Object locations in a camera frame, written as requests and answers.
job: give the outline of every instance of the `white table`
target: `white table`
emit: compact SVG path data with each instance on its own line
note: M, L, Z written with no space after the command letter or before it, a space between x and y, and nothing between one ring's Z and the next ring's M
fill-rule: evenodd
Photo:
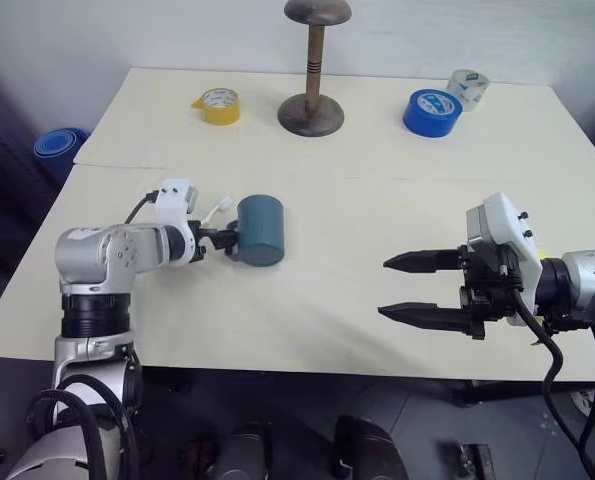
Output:
M184 176L200 190L198 218L226 193L280 198L286 257L257 269L209 247L203 262L142 275L132 326L145 365L542 379L549 355L530 345L527 328L488 323L486 340L474 341L376 311L402 301L458 306L459 272L381 264L463 243L466 210L497 191L529 211L549 256L595 248L595 150L552 90L493 84L448 137L407 131L410 93L443 84L325 77L346 122L308 139L276 120L303 76L131 70L0 301L0 356L52 359L61 318L53 249L63 230L122 221L163 178ZM239 92L237 124L214 127L189 108L216 86ZM145 207L136 221L153 218ZM556 340L566 356L559 378L591 380L589 332Z

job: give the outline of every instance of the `floor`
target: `floor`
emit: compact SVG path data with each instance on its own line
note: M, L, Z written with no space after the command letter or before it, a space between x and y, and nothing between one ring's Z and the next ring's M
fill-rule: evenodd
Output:
M25 408L34 393L49 385L51 367L0 359L0 447L9 452L0 479L28 447ZM451 382L201 370L184 370L181 376L183 382L177 383L182 386L173 392L161 383L146 388L137 422L144 457L151 457L143 479L184 478L180 452L186 442L201 434L219 441L249 420L272 424L276 479L331 478L327 452L343 413L388 430L411 480L450 478L437 455L438 442L447 440L488 444L498 480L586 478L541 398L464 408L447 401L455 386ZM567 395L557 400L580 429L583 418ZM595 433L589 451L595 459Z

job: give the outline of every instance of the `white bracket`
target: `white bracket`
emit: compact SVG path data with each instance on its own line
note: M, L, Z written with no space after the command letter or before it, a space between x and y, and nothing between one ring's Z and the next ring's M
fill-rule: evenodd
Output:
M178 229L186 245L184 254L170 262L173 267L186 265L195 255L197 245L188 226L188 215L195 208L197 193L195 186L186 178L167 178L159 188L159 195L155 201L157 223Z
M535 309L535 293L541 277L541 261L535 236L528 223L528 215L521 214L503 193L496 193L484 200L488 231L497 245L508 244L519 260L524 291L521 298L530 312ZM524 325L515 314L508 319L512 325Z

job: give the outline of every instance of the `wall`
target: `wall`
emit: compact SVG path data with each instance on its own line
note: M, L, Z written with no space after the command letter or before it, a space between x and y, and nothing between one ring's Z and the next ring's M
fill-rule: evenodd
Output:
M354 0L324 71L550 84L595 142L595 0ZM0 86L35 133L92 128L129 66L305 69L283 0L0 0Z

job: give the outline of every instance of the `clear tape roll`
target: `clear tape roll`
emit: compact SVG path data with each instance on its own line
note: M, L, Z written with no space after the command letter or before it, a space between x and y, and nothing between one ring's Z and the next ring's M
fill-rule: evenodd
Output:
M457 97L464 112L475 109L488 87L488 77L474 70L455 70L448 80L446 90Z

